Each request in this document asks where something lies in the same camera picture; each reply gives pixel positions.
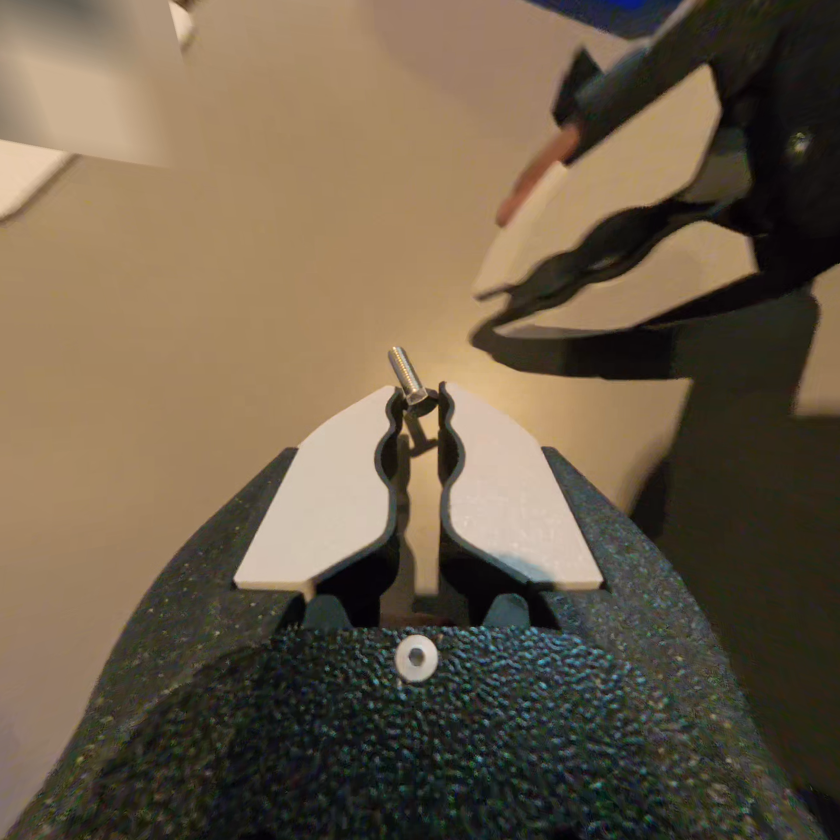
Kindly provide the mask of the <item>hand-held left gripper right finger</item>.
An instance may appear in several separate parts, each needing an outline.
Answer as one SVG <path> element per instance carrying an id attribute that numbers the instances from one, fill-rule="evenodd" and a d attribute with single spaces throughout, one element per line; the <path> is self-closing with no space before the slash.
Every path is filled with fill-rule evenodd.
<path id="1" fill-rule="evenodd" d="M 602 572 L 536 438 L 461 385 L 441 384 L 439 395 L 440 442 L 455 445 L 442 534 L 518 583 L 600 589 Z"/>

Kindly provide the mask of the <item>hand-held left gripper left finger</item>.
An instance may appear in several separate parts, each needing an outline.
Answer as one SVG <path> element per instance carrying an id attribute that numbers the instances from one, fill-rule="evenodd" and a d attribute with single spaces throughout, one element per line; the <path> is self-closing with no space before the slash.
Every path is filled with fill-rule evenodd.
<path id="1" fill-rule="evenodd" d="M 235 575 L 239 589 L 317 589 L 389 538 L 395 501 L 382 468 L 398 391 L 367 395 L 299 445 Z"/>

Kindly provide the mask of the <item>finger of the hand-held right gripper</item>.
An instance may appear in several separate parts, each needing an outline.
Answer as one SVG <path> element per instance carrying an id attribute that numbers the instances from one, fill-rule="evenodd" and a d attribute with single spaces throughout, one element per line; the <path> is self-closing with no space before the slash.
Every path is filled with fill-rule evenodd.
<path id="1" fill-rule="evenodd" d="M 720 226 L 687 226 L 625 275 L 590 285 L 562 306 L 503 325 L 512 340 L 582 339 L 634 328 L 757 269 L 749 238 Z"/>
<path id="2" fill-rule="evenodd" d="M 687 226 L 717 226 L 693 205 L 672 217 L 667 201 L 698 164 L 667 161 L 626 168 L 604 161 L 556 164 L 493 239 L 473 283 L 482 304 L 525 297 L 564 305 L 584 288 L 638 266 L 662 240 Z"/>

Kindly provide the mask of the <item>steel bolt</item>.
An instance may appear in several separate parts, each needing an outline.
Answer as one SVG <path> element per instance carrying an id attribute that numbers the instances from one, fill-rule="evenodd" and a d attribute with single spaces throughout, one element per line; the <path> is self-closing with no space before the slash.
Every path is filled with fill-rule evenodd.
<path id="1" fill-rule="evenodd" d="M 437 393 L 421 382 L 404 348 L 393 346 L 387 356 L 402 389 L 406 410 L 418 417 L 432 411 L 437 404 Z"/>

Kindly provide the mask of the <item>blue plastic bin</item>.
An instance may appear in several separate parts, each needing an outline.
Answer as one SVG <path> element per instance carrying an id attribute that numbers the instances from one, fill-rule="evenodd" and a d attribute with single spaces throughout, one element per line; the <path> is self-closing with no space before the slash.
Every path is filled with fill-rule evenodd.
<path id="1" fill-rule="evenodd" d="M 634 40 L 651 36 L 680 1 L 529 1 L 535 7 L 603 33 Z"/>

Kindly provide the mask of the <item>person's right hand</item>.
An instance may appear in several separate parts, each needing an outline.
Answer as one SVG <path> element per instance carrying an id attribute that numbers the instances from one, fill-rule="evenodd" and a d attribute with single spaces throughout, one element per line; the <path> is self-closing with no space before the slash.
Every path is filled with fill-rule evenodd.
<path id="1" fill-rule="evenodd" d="M 581 127 L 576 120 L 568 120 L 558 129 L 556 135 L 532 159 L 513 183 L 509 193 L 500 203 L 496 214 L 496 225 L 504 228 L 518 212 L 543 177 L 557 164 L 565 164 L 574 154 L 581 141 Z"/>

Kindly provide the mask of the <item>white poster stand base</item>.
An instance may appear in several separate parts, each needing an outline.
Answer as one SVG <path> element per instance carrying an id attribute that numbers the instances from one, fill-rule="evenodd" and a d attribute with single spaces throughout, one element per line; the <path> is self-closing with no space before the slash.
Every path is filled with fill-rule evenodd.
<path id="1" fill-rule="evenodd" d="M 1 221 L 24 208 L 73 156 L 66 151 L 1 140 Z"/>

